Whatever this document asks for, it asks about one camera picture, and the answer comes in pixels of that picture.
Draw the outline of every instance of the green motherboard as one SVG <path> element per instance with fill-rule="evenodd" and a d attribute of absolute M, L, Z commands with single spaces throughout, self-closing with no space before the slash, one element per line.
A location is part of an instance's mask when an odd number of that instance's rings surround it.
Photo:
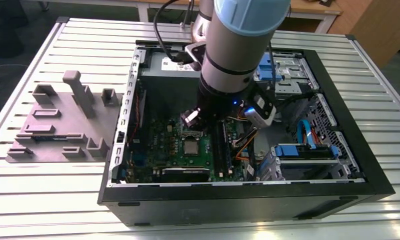
<path fill-rule="evenodd" d="M 225 132 L 225 138 L 232 141 L 237 136 L 235 121 L 225 122 Z M 231 174 L 215 172 L 212 136 L 185 129 L 179 118 L 152 119 L 148 136 L 144 165 L 133 168 L 136 182 L 153 183 L 155 175 L 165 168 L 209 169 L 209 182 L 241 179 L 240 165 L 232 168 Z"/>

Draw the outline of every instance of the floor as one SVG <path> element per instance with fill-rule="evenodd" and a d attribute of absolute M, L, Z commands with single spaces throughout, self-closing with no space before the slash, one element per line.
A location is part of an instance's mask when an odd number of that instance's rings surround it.
<path fill-rule="evenodd" d="M 49 11 L 41 12 L 39 4 L 32 1 L 24 1 L 23 8 L 29 19 L 29 25 L 20 27 L 16 32 L 24 44 L 24 53 L 15 58 L 0 58 L 0 65 L 20 64 L 29 65 L 44 42 L 44 39 L 52 29 L 59 16 L 71 16 L 75 18 L 91 18 L 105 20 L 139 21 L 137 10 L 133 7 L 121 8 L 119 6 L 80 5 L 69 3 L 51 3 Z M 152 19 L 155 10 L 149 10 Z M 184 18 L 184 11 L 171 10 L 163 14 L 160 22 L 179 23 Z M 7 103 L 12 91 L 24 74 L 23 66 L 0 67 L 0 110 Z M 396 54 L 389 64 L 381 70 L 387 76 L 393 88 L 400 94 L 400 54 Z"/>

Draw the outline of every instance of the black cable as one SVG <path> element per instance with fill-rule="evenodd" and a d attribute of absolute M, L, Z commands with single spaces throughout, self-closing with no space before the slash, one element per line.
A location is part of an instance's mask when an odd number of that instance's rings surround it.
<path fill-rule="evenodd" d="M 257 169 L 256 157 L 255 157 L 255 139 L 252 139 L 252 141 L 247 145 L 247 154 L 248 154 L 248 164 L 253 168 L 253 175 L 251 174 L 247 175 L 247 181 L 255 181 L 256 169 Z"/>
<path fill-rule="evenodd" d="M 292 6 L 288 5 L 288 12 L 287 12 L 287 15 L 285 15 L 288 18 L 291 17 L 291 13 L 292 13 Z"/>
<path fill-rule="evenodd" d="M 287 99 L 284 99 L 281 102 L 279 102 L 276 104 L 276 108 L 280 112 L 280 110 L 287 106 L 289 105 L 291 103 L 293 103 L 295 101 L 297 100 L 301 100 L 301 99 L 311 99 L 316 94 L 321 93 L 320 90 L 311 90 L 300 95 L 292 95 L 289 96 Z"/>
<path fill-rule="evenodd" d="M 195 5 L 195 0 L 191 0 L 189 3 L 188 3 L 188 8 L 187 8 L 187 12 L 185 12 L 184 21 L 183 21 L 183 24 L 184 24 L 184 25 L 187 24 L 187 19 L 188 19 L 188 16 L 189 16 L 189 12 L 191 12 L 192 5 Z"/>
<path fill-rule="evenodd" d="M 273 47 L 272 42 L 268 42 L 268 54 L 269 54 L 269 64 L 271 64 L 271 75 L 272 75 L 272 84 L 271 80 L 268 81 L 268 86 L 272 89 L 272 92 L 276 90 L 276 66 L 275 66 L 275 57 L 273 57 Z"/>
<path fill-rule="evenodd" d="M 157 37 L 160 47 L 163 48 L 163 51 L 164 51 L 167 57 L 171 59 L 172 62 L 176 62 L 176 63 L 179 61 L 175 59 L 175 56 L 171 55 L 171 51 L 169 51 L 169 49 L 167 49 L 165 44 L 163 43 L 163 39 L 161 39 L 159 29 L 157 29 L 157 20 L 159 20 L 159 16 L 160 16 L 161 12 L 167 8 L 167 6 L 169 6 L 172 3 L 177 2 L 177 1 L 179 0 L 169 0 L 165 4 L 163 4 L 163 6 L 159 8 L 159 11 L 155 13 L 153 21 L 152 21 L 153 32 Z"/>
<path fill-rule="evenodd" d="M 195 0 L 192 0 L 191 10 L 189 10 L 189 22 L 192 22 L 193 10 L 195 10 Z"/>
<path fill-rule="evenodd" d="M 253 125 L 249 127 L 249 130 L 247 131 L 247 134 L 244 136 L 240 137 L 240 139 L 235 142 L 235 144 L 237 145 L 239 143 L 241 143 L 244 140 L 249 139 L 257 132 L 257 128 L 253 127 Z"/>

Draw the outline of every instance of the robotic arm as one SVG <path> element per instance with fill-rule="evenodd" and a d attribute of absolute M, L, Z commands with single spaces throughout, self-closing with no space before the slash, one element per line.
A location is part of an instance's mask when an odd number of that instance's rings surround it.
<path fill-rule="evenodd" d="M 212 0 L 203 0 L 200 12 L 211 4 Z M 253 82 L 253 73 L 289 5 L 291 0 L 215 0 L 211 22 L 204 12 L 199 14 L 193 39 L 205 38 L 205 42 L 187 46 L 193 68 L 201 71 L 196 107 L 181 115 L 188 128 L 204 130 L 245 99 L 248 119 L 260 128 L 271 125 L 276 108 Z M 203 28 L 196 28 L 199 21 Z M 207 35 L 200 38 L 205 27 Z"/>

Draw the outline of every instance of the orange wire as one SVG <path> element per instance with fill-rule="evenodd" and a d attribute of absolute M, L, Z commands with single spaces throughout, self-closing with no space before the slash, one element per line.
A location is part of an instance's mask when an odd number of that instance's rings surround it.
<path fill-rule="evenodd" d="M 252 142 L 252 140 L 253 140 L 256 134 L 259 134 L 259 132 L 256 132 L 255 135 L 248 139 L 248 141 L 245 142 L 245 144 L 244 144 L 244 146 L 241 147 L 240 151 L 237 152 L 237 154 L 236 154 L 236 156 L 235 156 L 235 159 L 239 160 L 240 154 L 241 154 L 241 152 L 243 152 L 243 149 L 247 148 L 247 146 L 248 146 L 249 142 Z"/>
<path fill-rule="evenodd" d="M 312 131 L 312 135 L 315 136 L 316 143 L 323 144 L 323 141 L 321 141 L 321 139 L 319 138 L 316 131 Z"/>
<path fill-rule="evenodd" d="M 236 160 L 240 160 L 240 161 L 249 161 L 249 159 L 245 158 L 245 157 L 237 157 Z"/>
<path fill-rule="evenodd" d="M 241 116 L 241 107 L 239 108 L 239 111 L 237 111 L 237 118 L 241 119 L 241 120 L 247 120 L 248 119 L 247 117 Z"/>

